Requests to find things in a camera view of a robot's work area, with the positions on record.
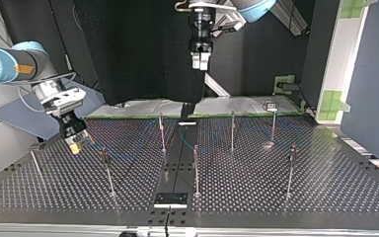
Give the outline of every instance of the black cable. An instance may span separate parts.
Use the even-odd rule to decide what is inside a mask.
[[[307,101],[306,97],[304,96],[303,90],[301,89],[301,85],[298,84],[298,89],[300,89],[301,96],[303,97],[303,100],[306,102],[306,106],[309,106],[310,110],[312,111],[313,115],[316,117],[316,110],[312,108],[310,103]]]
[[[295,2],[296,2],[296,0],[292,1],[293,4],[291,5],[290,19],[288,21],[288,33],[289,33],[289,36],[290,36],[290,38],[288,40],[288,51],[289,51],[289,54],[290,54],[291,69],[293,70],[293,72],[295,72],[295,67],[294,67],[294,60],[293,60],[293,57],[292,57],[292,50],[291,50],[291,41],[293,39],[293,36],[291,35],[291,23],[292,23],[292,20],[293,20],[293,13],[294,13]],[[310,110],[312,111],[313,115],[316,117],[316,110],[313,109],[312,105],[310,105],[309,101],[306,99],[306,96],[304,96],[303,90],[301,88],[301,83],[298,83],[298,88],[300,90],[301,96],[303,97],[303,100],[306,102],[306,106],[308,108],[310,108]]]

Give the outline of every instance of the metal post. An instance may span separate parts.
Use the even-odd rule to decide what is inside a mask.
[[[195,168],[195,196],[199,197],[199,183],[198,183],[198,146],[193,147],[193,165]]]
[[[295,165],[296,159],[297,159],[297,147],[296,147],[296,144],[293,143],[291,145],[290,156],[289,156],[289,160],[290,160],[290,174],[289,174],[289,177],[288,177],[287,196],[286,196],[285,201],[288,201],[288,199],[290,198],[291,181],[292,181],[292,177],[293,177],[293,171],[294,171],[294,165]]]
[[[112,189],[112,196],[115,197],[113,178],[111,176],[111,172],[110,172],[110,168],[109,167],[107,167],[107,175],[109,176],[109,180],[110,180],[110,186],[111,186],[111,189]]]
[[[235,150],[235,112],[232,111],[232,151]]]
[[[107,153],[107,147],[103,148],[102,161],[103,161],[103,165],[106,168],[107,176],[109,177],[109,182],[110,182],[110,187],[111,187],[111,195],[112,195],[112,197],[115,197],[116,194],[115,194],[115,190],[114,190],[113,178],[112,178],[111,172],[110,172],[110,157]]]
[[[270,136],[270,141],[273,142],[275,135],[275,122],[276,122],[276,111],[273,112],[273,120],[272,120],[272,134]]]
[[[36,154],[34,153],[34,151],[30,151],[30,153],[31,153],[32,156],[33,156],[33,160],[34,160],[34,163],[35,163],[35,165],[36,165],[36,168],[37,168],[38,174],[41,176],[41,179],[42,179],[42,181],[44,182],[44,177],[43,177],[43,175],[42,175],[41,168],[39,167],[39,164],[38,164],[38,161],[37,161]]]
[[[159,114],[159,128],[161,129],[162,134],[162,151],[166,152],[166,146],[165,146],[165,133],[164,133],[164,126],[163,126],[163,116],[162,113]]]

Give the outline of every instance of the small black object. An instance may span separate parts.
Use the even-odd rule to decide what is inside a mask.
[[[188,194],[156,194],[155,208],[187,208]]]
[[[132,233],[132,232],[122,232],[119,234],[118,237],[137,237],[137,233]]]
[[[29,150],[30,151],[42,151],[45,149],[46,145],[47,145],[47,143],[45,143],[45,142],[34,143],[33,145],[30,146]]]
[[[189,119],[189,116],[195,111],[196,103],[184,103],[181,109],[181,120]]]

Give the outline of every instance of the black backdrop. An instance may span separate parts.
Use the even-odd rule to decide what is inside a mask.
[[[171,0],[75,0],[109,104],[135,98],[198,102],[203,73],[192,70],[188,15]]]

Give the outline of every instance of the end effector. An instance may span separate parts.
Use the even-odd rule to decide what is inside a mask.
[[[192,68],[201,71],[208,69],[208,61],[213,51],[213,32],[237,32],[246,22],[253,23],[261,18],[275,4],[276,0],[189,0],[189,26],[191,39],[189,53]],[[228,23],[216,24],[216,15],[222,14]]]
[[[60,136],[72,153],[77,154],[91,142],[85,123],[74,113],[82,106],[86,92],[76,87],[66,88],[62,77],[58,76],[47,52],[38,42],[27,41],[10,49],[0,48],[0,83],[31,85],[44,107],[43,112],[57,120]]]

